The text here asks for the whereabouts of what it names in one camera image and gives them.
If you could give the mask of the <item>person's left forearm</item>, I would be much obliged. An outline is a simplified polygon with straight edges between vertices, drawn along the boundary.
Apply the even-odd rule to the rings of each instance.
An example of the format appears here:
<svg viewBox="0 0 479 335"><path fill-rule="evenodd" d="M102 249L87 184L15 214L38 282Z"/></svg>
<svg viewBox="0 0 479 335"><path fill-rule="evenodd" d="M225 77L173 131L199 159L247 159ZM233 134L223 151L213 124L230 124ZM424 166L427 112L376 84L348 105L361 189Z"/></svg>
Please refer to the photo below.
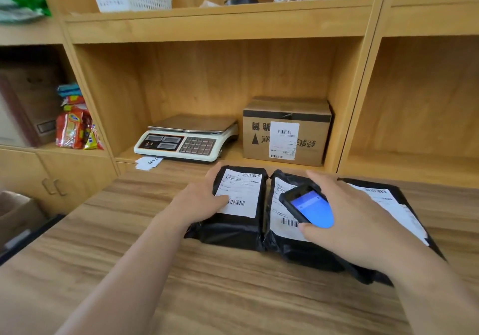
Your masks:
<svg viewBox="0 0 479 335"><path fill-rule="evenodd" d="M170 209L157 214L55 335L144 333L189 225Z"/></svg>

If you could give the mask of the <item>person's right hand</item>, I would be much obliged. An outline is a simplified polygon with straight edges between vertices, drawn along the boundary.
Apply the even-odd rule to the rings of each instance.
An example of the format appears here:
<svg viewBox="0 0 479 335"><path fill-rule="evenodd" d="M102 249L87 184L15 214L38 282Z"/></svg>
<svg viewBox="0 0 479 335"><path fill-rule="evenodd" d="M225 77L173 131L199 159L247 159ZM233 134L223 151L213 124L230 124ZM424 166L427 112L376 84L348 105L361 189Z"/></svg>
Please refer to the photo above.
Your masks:
<svg viewBox="0 0 479 335"><path fill-rule="evenodd" d="M388 260L402 247L421 245L368 194L334 177L307 170L320 186L334 214L332 228L323 229L324 243L315 243L341 258L384 274Z"/></svg>

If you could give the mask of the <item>white electronic weighing scale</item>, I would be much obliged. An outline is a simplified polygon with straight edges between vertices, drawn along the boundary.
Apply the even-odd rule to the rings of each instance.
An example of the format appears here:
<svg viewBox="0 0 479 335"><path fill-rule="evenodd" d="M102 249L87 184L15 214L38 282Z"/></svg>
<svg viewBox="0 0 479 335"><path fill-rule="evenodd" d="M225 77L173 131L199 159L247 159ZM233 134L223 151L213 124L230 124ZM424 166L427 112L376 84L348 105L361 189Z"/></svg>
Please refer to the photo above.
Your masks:
<svg viewBox="0 0 479 335"><path fill-rule="evenodd" d="M179 114L150 125L134 146L138 155L213 163L239 137L232 116Z"/></svg>

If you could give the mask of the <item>yellow snack packet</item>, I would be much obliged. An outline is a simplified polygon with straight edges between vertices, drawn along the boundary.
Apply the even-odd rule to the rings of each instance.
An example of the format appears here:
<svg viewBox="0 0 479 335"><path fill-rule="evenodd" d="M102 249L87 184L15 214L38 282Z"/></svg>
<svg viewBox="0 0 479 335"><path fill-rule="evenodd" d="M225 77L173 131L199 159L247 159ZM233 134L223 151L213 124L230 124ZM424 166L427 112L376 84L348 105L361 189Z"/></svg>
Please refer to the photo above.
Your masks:
<svg viewBox="0 0 479 335"><path fill-rule="evenodd" d="M99 138L96 125L94 123L88 124L85 129L83 150L103 150L103 145Z"/></svg>

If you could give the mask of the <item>person's right forearm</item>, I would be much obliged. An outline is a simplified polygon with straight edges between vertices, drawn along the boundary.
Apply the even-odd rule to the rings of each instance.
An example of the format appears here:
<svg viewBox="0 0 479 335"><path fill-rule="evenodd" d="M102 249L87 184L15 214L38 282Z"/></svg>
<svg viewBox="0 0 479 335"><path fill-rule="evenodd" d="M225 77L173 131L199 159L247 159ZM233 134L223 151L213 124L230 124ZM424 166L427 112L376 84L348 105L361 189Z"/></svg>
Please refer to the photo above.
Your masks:
<svg viewBox="0 0 479 335"><path fill-rule="evenodd" d="M402 247L385 272L413 335L479 335L479 297L431 249Z"/></svg>

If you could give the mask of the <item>brown cardboard box white label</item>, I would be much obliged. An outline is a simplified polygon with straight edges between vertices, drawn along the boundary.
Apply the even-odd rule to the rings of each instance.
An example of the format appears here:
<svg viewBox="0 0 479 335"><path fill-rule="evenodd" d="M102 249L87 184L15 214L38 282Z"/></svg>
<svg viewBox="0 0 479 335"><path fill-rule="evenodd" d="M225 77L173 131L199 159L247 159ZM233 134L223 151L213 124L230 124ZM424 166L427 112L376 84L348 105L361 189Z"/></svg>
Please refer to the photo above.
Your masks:
<svg viewBox="0 0 479 335"><path fill-rule="evenodd" d="M243 109L243 156L320 167L331 122L324 100L254 97Z"/></svg>

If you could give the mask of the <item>black parcel bag white label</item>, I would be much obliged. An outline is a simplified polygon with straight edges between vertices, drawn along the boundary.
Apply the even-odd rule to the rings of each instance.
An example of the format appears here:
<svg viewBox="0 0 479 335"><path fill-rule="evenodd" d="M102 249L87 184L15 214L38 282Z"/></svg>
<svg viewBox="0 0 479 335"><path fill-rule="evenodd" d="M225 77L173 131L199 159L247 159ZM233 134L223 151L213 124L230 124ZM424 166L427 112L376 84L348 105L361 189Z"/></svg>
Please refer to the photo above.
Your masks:
<svg viewBox="0 0 479 335"><path fill-rule="evenodd" d="M263 252L268 174L259 167L223 166L213 183L215 196L229 202L207 220L193 223L184 238L204 244Z"/></svg>
<svg viewBox="0 0 479 335"><path fill-rule="evenodd" d="M446 260L399 187L387 183L345 177L339 177L338 181L344 181L351 187L367 193L374 202L386 210L398 223L415 235L424 245L433 250L443 260ZM338 256L336 258L345 270L360 283L370 285L377 282L393 287L389 277L382 272L354 265Z"/></svg>
<svg viewBox="0 0 479 335"><path fill-rule="evenodd" d="M279 201L279 196L298 186L312 184L307 177L285 173L277 169L270 176L270 192L264 214L265 234L263 246L269 252L278 253L282 259L321 271L344 272L335 256L307 241L298 229L298 221Z"/></svg>

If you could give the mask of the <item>person's left hand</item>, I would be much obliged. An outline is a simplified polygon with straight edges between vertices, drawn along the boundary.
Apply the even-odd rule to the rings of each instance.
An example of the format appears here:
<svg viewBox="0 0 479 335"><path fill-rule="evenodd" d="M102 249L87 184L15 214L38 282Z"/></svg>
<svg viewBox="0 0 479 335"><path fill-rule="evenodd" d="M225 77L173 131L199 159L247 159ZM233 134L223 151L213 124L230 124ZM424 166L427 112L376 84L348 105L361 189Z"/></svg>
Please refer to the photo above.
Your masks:
<svg viewBox="0 0 479 335"><path fill-rule="evenodd" d="M189 183L184 190L173 198L171 203L162 212L168 222L182 229L197 222L204 221L211 216L201 216L202 198L213 194L213 184L222 163L219 162L208 170L206 175L197 181Z"/></svg>

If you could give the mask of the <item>blue snack packet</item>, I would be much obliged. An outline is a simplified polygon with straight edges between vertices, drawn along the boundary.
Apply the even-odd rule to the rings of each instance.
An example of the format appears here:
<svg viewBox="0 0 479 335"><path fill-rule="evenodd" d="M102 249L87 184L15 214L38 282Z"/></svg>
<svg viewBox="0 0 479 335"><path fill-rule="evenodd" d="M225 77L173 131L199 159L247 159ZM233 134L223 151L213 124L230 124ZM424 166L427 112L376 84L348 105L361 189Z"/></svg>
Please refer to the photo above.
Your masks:
<svg viewBox="0 0 479 335"><path fill-rule="evenodd" d="M62 97L82 96L81 89L77 83L61 84L57 87L57 94Z"/></svg>

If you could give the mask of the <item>wooden shelf unit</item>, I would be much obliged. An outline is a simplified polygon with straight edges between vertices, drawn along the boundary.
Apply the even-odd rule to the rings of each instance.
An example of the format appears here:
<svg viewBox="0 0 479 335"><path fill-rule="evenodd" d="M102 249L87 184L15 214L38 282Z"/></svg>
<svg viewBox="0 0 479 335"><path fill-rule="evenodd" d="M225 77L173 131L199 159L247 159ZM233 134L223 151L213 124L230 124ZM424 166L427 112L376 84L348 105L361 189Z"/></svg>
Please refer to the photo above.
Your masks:
<svg viewBox="0 0 479 335"><path fill-rule="evenodd" d="M116 13L46 1L52 17L0 25L0 52L61 47L104 146L0 145L0 190L50 214L134 168L150 124L186 113L242 123L254 96L328 101L328 173L479 189L479 0L172 0ZM44 178L68 195L49 195Z"/></svg>

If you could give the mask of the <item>white paper slip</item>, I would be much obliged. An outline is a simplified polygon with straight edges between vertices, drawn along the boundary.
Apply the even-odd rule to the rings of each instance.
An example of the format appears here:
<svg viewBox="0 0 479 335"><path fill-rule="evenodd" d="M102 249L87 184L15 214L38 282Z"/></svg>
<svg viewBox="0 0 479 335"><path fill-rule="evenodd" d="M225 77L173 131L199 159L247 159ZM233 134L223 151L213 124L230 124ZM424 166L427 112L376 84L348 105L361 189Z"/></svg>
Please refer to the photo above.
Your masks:
<svg viewBox="0 0 479 335"><path fill-rule="evenodd" d="M135 169L149 171L158 166L163 157L142 156L135 161Z"/></svg>

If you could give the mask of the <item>large brown cardboard box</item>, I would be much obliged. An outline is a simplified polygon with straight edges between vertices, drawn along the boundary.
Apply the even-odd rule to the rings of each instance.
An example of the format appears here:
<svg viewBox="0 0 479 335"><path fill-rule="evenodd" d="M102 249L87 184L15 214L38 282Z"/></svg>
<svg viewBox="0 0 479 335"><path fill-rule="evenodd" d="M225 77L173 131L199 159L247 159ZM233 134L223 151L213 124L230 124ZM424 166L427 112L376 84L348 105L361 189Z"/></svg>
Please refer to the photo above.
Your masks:
<svg viewBox="0 0 479 335"><path fill-rule="evenodd" d="M0 63L0 145L37 148L56 140L60 68Z"/></svg>

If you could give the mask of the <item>open cardboard box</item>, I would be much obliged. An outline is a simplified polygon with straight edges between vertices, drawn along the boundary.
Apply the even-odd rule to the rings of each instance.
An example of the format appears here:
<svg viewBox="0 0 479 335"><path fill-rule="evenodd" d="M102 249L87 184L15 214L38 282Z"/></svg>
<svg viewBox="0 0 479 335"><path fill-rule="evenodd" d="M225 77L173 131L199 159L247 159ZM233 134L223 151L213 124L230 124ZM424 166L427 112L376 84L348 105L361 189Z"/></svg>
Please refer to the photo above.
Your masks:
<svg viewBox="0 0 479 335"><path fill-rule="evenodd" d="M0 253L24 233L31 234L48 220L37 201L22 194L0 192Z"/></svg>

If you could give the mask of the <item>red orange snack packet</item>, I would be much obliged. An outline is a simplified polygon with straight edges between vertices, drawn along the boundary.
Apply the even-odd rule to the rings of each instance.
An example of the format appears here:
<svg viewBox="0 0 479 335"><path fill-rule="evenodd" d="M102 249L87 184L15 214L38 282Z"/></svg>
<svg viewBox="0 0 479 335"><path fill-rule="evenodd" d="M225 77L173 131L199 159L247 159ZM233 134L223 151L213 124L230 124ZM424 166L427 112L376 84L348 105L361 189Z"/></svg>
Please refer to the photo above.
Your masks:
<svg viewBox="0 0 479 335"><path fill-rule="evenodd" d="M56 119L56 145L61 148L84 149L91 131L92 118L87 109L71 106Z"/></svg>

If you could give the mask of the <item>black handheld scanner blue screen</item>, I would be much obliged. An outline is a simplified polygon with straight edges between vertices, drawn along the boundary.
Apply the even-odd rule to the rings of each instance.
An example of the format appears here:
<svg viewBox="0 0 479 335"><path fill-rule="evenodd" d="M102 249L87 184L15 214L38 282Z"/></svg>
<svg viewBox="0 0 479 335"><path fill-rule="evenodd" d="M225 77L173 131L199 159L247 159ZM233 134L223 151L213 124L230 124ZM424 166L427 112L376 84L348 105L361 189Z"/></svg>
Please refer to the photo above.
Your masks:
<svg viewBox="0 0 479 335"><path fill-rule="evenodd" d="M334 225L330 203L315 183L303 184L281 193L279 201L299 223L311 223L322 229Z"/></svg>

